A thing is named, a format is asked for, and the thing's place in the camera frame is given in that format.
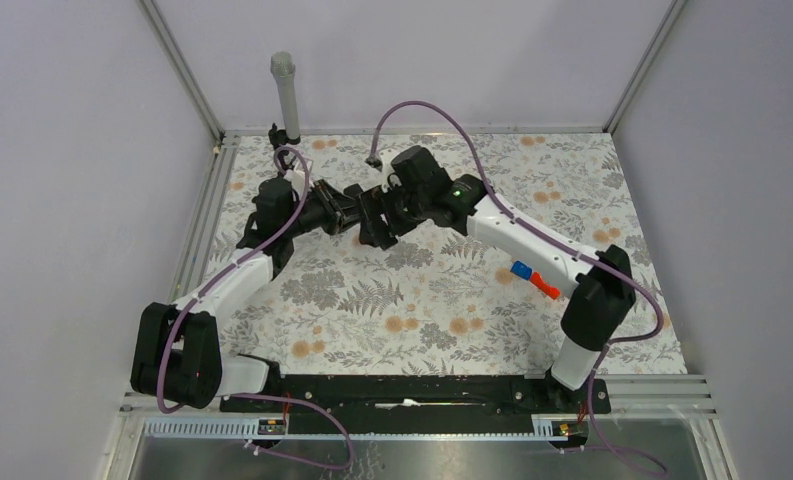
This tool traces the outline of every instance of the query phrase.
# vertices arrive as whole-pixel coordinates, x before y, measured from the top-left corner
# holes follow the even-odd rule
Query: lavender wall
[[[670,0],[157,0],[225,128],[281,120],[269,57],[294,55],[302,127],[373,127],[428,100],[470,127],[601,126]],[[419,109],[389,126],[442,126]]]
[[[740,478],[793,478],[793,1],[691,2],[615,141]]]
[[[135,1],[0,1],[0,479],[92,476],[210,148]]]

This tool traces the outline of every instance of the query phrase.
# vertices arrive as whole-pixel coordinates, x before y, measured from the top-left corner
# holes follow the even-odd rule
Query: floral tablecloth
[[[496,189],[538,221],[575,240],[623,247],[634,277],[663,300],[611,137],[606,134],[474,135]],[[342,189],[369,188],[371,137],[306,137],[299,149],[316,178]],[[454,178],[474,172],[456,135],[390,135],[392,158],[427,147]],[[258,184],[275,175],[265,137],[243,137],[215,234],[207,274],[234,250]],[[255,293],[221,333],[227,348],[281,362],[285,373],[516,374],[551,366],[567,302],[514,277],[512,259],[426,222],[387,251],[358,243],[357,229],[295,241],[284,271]],[[640,296],[618,335],[648,331],[651,306]],[[602,373],[686,373],[667,322],[647,342],[618,345]]]

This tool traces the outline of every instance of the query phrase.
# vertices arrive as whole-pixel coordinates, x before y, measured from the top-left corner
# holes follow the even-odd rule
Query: purple cable
[[[287,148],[288,148],[288,151],[293,150],[292,147],[287,147]],[[272,163],[275,165],[275,168],[278,170],[278,173],[280,173],[281,175],[284,175],[284,173],[287,171],[284,167],[281,166],[281,160],[278,158],[278,155],[273,155],[272,156]]]
[[[299,153],[296,149],[294,149],[292,147],[288,147],[288,146],[282,146],[282,147],[279,147],[279,148],[277,148],[275,150],[275,154],[273,156],[273,160],[275,161],[276,166],[279,166],[278,154],[281,153],[282,151],[289,151],[292,154],[296,155],[296,158],[298,158],[299,162],[302,164],[302,169],[305,171],[305,188],[302,190],[302,196],[298,198],[298,205],[296,206],[296,209],[293,211],[293,215],[290,216],[290,219],[287,220],[287,222],[280,229],[278,229],[277,232],[275,232],[271,237],[266,239],[266,241],[264,241],[262,244],[258,245],[257,248],[255,248],[251,252],[241,256],[239,259],[237,259],[237,261],[235,263],[229,264],[224,269],[222,269],[219,273],[214,275],[214,277],[211,278],[211,280],[208,281],[205,284],[205,286],[202,287],[201,290],[199,290],[199,292],[197,293],[197,298],[191,299],[189,302],[187,302],[187,305],[185,305],[184,308],[181,309],[181,313],[178,314],[178,317],[175,319],[175,322],[172,324],[172,330],[169,333],[169,338],[166,340],[166,345],[164,346],[163,354],[161,355],[161,360],[160,360],[160,371],[158,372],[158,383],[157,383],[157,390],[156,391],[157,391],[158,410],[160,410],[163,413],[176,412],[179,409],[181,409],[181,407],[183,406],[182,404],[178,404],[178,405],[175,405],[173,407],[167,407],[166,406],[166,404],[164,403],[164,400],[163,400],[163,385],[164,385],[164,383],[166,381],[166,369],[167,369],[167,366],[169,364],[169,356],[170,356],[170,354],[172,352],[172,344],[174,343],[175,336],[178,334],[178,330],[181,328],[181,324],[184,321],[184,317],[186,317],[187,314],[190,313],[190,310],[192,310],[193,307],[196,306],[196,304],[198,303],[198,301],[200,299],[204,298],[204,296],[207,295],[210,292],[210,290],[213,287],[215,287],[216,284],[218,284],[220,281],[222,281],[229,273],[231,273],[236,268],[238,268],[239,265],[243,264],[247,260],[251,259],[252,257],[257,255],[258,253],[263,251],[263,249],[265,249],[266,247],[270,246],[272,244],[272,242],[274,242],[276,239],[281,237],[281,235],[284,234],[284,232],[287,231],[288,228],[290,228],[290,225],[292,225],[293,222],[296,221],[296,218],[298,218],[299,215],[302,213],[302,209],[305,206],[305,199],[308,197],[308,191],[310,190],[311,172],[310,172],[310,169],[308,168],[308,163],[305,160],[305,158],[302,156],[302,154]],[[334,418],[330,413],[328,413],[325,410],[323,410],[322,407],[320,407],[319,405],[316,405],[316,404],[311,403],[311,402],[306,402],[304,400],[298,400],[298,399],[295,399],[295,398],[274,397],[274,396],[271,396],[271,395],[257,395],[257,394],[252,394],[252,393],[238,393],[238,394],[235,394],[234,396],[235,397],[239,397],[239,398],[248,398],[250,400],[261,400],[261,401],[280,402],[280,403],[292,403],[292,404],[296,404],[296,405],[302,405],[302,406],[305,406],[305,407],[308,407],[310,409],[315,410],[316,412],[322,414],[325,418],[327,418],[331,423],[333,423],[337,427],[337,429],[340,430],[340,433],[342,433],[343,436],[346,437],[346,445],[347,445],[347,447],[349,449],[349,460],[344,465],[329,465],[329,464],[325,464],[325,463],[315,462],[313,460],[308,460],[306,458],[297,457],[295,455],[289,455],[289,454],[281,453],[281,452],[273,452],[273,451],[267,450],[267,449],[257,450],[258,452],[262,451],[263,453],[266,453],[266,454],[269,454],[269,455],[273,455],[273,456],[281,457],[281,458],[286,458],[288,460],[295,460],[297,462],[301,462],[301,463],[304,463],[304,464],[307,464],[307,465],[312,465],[314,467],[325,468],[325,469],[328,469],[328,470],[345,470],[345,469],[349,468],[352,465],[352,462],[355,461],[355,447],[352,444],[352,439],[349,437],[349,432],[346,431],[346,428],[336,418]]]
[[[346,470],[347,468],[351,467],[352,463],[355,461],[355,446],[352,444],[352,439],[349,438],[349,432],[346,430],[346,427],[344,427],[339,420],[334,418],[330,413],[325,411],[319,405],[311,402],[306,402],[305,400],[300,400],[297,398],[274,397],[272,395],[259,395],[254,393],[238,393],[233,396],[236,398],[245,398],[248,400],[259,400],[265,402],[290,403],[294,405],[302,405],[303,407],[308,407],[316,411],[317,413],[321,414],[323,417],[327,418],[331,423],[333,423],[334,426],[337,427],[338,430],[340,430],[340,433],[343,434],[343,437],[346,438],[346,447],[349,450],[349,459],[346,461],[346,463],[342,465],[332,465],[328,463],[316,462],[314,460],[308,460],[307,458],[298,457],[296,455],[290,455],[289,453],[275,452],[273,450],[268,450],[268,449],[259,449],[256,450],[256,452],[266,453],[267,455],[281,457],[287,460],[293,460],[296,462],[304,463],[306,465],[325,468],[327,470]]]
[[[394,105],[390,110],[387,111],[387,113],[384,114],[384,116],[381,117],[381,120],[379,120],[378,125],[375,127],[375,133],[373,134],[373,137],[372,137],[372,146],[370,147],[370,157],[375,157],[375,155],[376,155],[376,151],[378,149],[378,136],[381,134],[381,128],[384,126],[384,122],[387,120],[387,118],[390,117],[390,115],[392,115],[393,112],[395,112],[396,110],[399,110],[402,107],[407,107],[407,106],[411,106],[411,105],[417,105],[417,106],[421,106],[421,107],[426,107],[426,108],[429,108],[429,109],[434,110],[435,112],[439,113],[450,124],[452,124],[452,126],[455,128],[455,130],[457,130],[458,133],[461,134],[462,137],[464,137],[464,140],[467,142],[467,146],[470,149],[470,153],[473,156],[473,160],[475,161],[476,170],[478,170],[478,174],[481,177],[481,182],[484,184],[484,188],[487,190],[487,195],[490,197],[490,199],[493,201],[493,203],[496,205],[496,207],[499,208],[500,212],[502,212],[505,215],[507,215],[508,218],[510,218],[511,220],[515,221],[516,223],[521,225],[523,228],[525,228],[526,230],[528,230],[529,232],[531,232],[532,234],[534,234],[535,236],[537,236],[541,240],[543,240],[546,243],[552,245],[553,247],[561,250],[562,252],[566,253],[567,255],[570,255],[570,256],[573,256],[573,257],[578,257],[578,258],[584,260],[585,262],[587,262],[587,263],[589,263],[589,264],[591,264],[591,265],[593,265],[595,267],[601,268],[602,270],[604,270],[604,271],[610,273],[611,275],[615,276],[616,278],[622,280],[623,282],[625,282],[626,284],[628,284],[629,286],[631,286],[632,288],[634,288],[635,290],[640,292],[640,294],[643,295],[643,297],[655,309],[655,318],[656,318],[655,328],[652,329],[651,332],[645,333],[645,334],[642,334],[642,335],[635,335],[635,336],[630,336],[630,337],[621,337],[621,338],[617,338],[615,340],[609,340],[605,344],[605,348],[602,350],[602,353],[597,358],[596,363],[593,365],[593,369],[591,370],[590,376],[588,376],[588,379],[587,379],[587,389],[588,389],[587,411],[589,412],[590,421],[591,421],[591,423],[593,423],[593,430],[596,432],[596,435],[602,441],[602,443],[604,444],[604,447],[607,450],[609,450],[611,453],[613,453],[614,456],[617,457],[617,459],[619,459],[621,462],[623,462],[627,467],[631,468],[632,470],[634,470],[636,472],[639,472],[639,473],[642,473],[644,475],[648,475],[648,476],[651,476],[651,477],[654,477],[654,478],[667,478],[667,477],[669,477],[669,471],[668,471],[667,467],[661,461],[657,461],[657,459],[655,459],[655,457],[653,457],[652,455],[650,455],[650,454],[648,454],[648,453],[646,453],[646,452],[644,452],[642,450],[635,449],[635,448],[623,447],[622,450],[624,452],[634,453],[634,454],[643,456],[645,458],[648,458],[650,460],[653,460],[653,463],[658,465],[660,467],[661,471],[654,472],[652,470],[646,470],[644,468],[641,468],[639,465],[635,465],[634,463],[629,461],[626,458],[626,455],[621,454],[620,450],[618,450],[617,447],[612,446],[610,443],[608,443],[608,441],[605,440],[605,436],[603,435],[602,430],[599,429],[599,425],[596,422],[596,417],[593,414],[593,398],[592,398],[593,397],[593,395],[592,395],[593,394],[593,381],[594,381],[595,376],[596,376],[596,370],[599,368],[599,365],[605,359],[605,356],[608,354],[608,350],[611,348],[611,345],[614,345],[616,343],[622,343],[622,342],[637,342],[637,341],[641,341],[641,340],[648,340],[648,339],[658,335],[658,333],[660,333],[661,329],[664,327],[664,312],[661,310],[661,306],[658,305],[658,302],[655,300],[655,297],[652,296],[652,294],[649,293],[649,291],[647,291],[645,288],[640,286],[640,284],[638,284],[636,281],[634,281],[634,279],[632,279],[628,275],[618,271],[614,267],[612,267],[612,266],[610,266],[610,265],[608,265],[606,263],[603,263],[598,258],[593,258],[593,257],[590,257],[588,255],[584,255],[584,254],[580,253],[578,250],[576,250],[574,248],[571,248],[568,245],[564,244],[563,242],[560,242],[560,241],[552,238],[551,236],[549,236],[548,234],[544,233],[543,231],[541,231],[539,228],[535,227],[534,225],[526,222],[522,218],[516,218],[514,213],[508,207],[506,207],[505,204],[503,204],[501,200],[499,200],[499,197],[496,196],[496,192],[493,190],[493,187],[490,185],[490,180],[487,179],[487,174],[484,172],[484,167],[481,165],[481,160],[479,160],[479,158],[478,158],[478,151],[476,151],[475,145],[473,144],[473,141],[470,139],[470,136],[467,135],[467,132],[464,131],[464,129],[461,127],[461,125],[459,125],[458,122],[455,121],[455,119],[452,118],[451,115],[449,115],[448,113],[444,112],[442,109],[440,109],[440,107],[438,107],[438,106],[436,106],[434,104],[431,104],[431,103],[428,103],[428,102],[423,102],[421,100],[409,100],[407,102],[402,102],[402,103],[399,103],[397,105]]]
[[[658,460],[658,458],[656,458],[655,455],[652,455],[650,453],[646,453],[646,452],[644,452],[642,450],[637,450],[635,448],[629,448],[629,447],[614,447],[614,448],[617,451],[619,451],[619,452],[627,452],[627,453],[632,453],[632,454],[635,454],[635,455],[640,455],[640,456],[646,458],[647,460],[649,460],[650,462],[658,465],[664,471],[667,470],[667,466],[664,465],[664,463],[662,463],[661,460]],[[593,445],[593,446],[584,446],[584,445],[582,445],[579,448],[559,448],[557,450],[540,450],[540,451],[537,451],[535,453],[537,453],[539,455],[543,455],[543,454],[565,455],[565,454],[570,454],[570,453],[584,453],[584,452],[611,452],[611,450],[608,447],[606,447],[605,445]]]
[[[204,296],[207,295],[208,292],[213,287],[215,287],[217,283],[222,281],[222,279],[224,279],[229,273],[234,271],[238,265],[241,265],[242,263],[246,262],[250,258],[260,253],[266,247],[270,246],[272,242],[274,242],[285,231],[287,231],[288,228],[290,228],[290,225],[292,225],[293,222],[296,221],[296,218],[298,218],[299,215],[302,213],[302,208],[305,206],[305,199],[307,198],[308,190],[310,189],[311,172],[308,169],[308,163],[305,161],[304,157],[302,157],[302,154],[300,154],[296,149],[292,147],[283,146],[277,148],[275,150],[275,158],[277,158],[279,152],[284,150],[295,154],[296,157],[299,158],[299,161],[302,164],[302,169],[305,171],[305,188],[304,190],[302,190],[302,196],[299,199],[299,204],[296,206],[296,210],[293,211],[293,215],[291,215],[290,219],[287,220],[287,223],[285,223],[280,229],[278,229],[278,231],[275,232],[275,234],[273,234],[271,237],[266,239],[266,241],[258,245],[257,248],[255,248],[251,252],[237,259],[235,263],[229,264],[228,266],[223,268],[219,273],[214,275],[213,278],[211,278],[210,281],[208,281],[205,284],[205,286],[202,287],[202,289],[199,290],[199,292],[196,294],[197,298],[191,299],[189,302],[187,302],[187,305],[185,305],[184,308],[181,309],[181,312],[178,314],[178,317],[176,317],[175,322],[172,324],[172,330],[169,332],[169,338],[166,339],[166,345],[163,348],[163,354],[161,355],[160,358],[160,371],[158,372],[156,395],[157,395],[158,410],[160,410],[163,413],[177,412],[183,406],[181,404],[175,405],[173,407],[166,406],[166,404],[163,401],[163,385],[166,382],[166,368],[169,365],[169,356],[172,353],[172,344],[175,343],[175,336],[178,335],[178,330],[181,329],[181,324],[184,322],[184,317],[186,317],[187,314],[190,313],[190,310],[192,310],[193,307],[195,307],[196,304],[199,302],[199,300],[204,298]]]

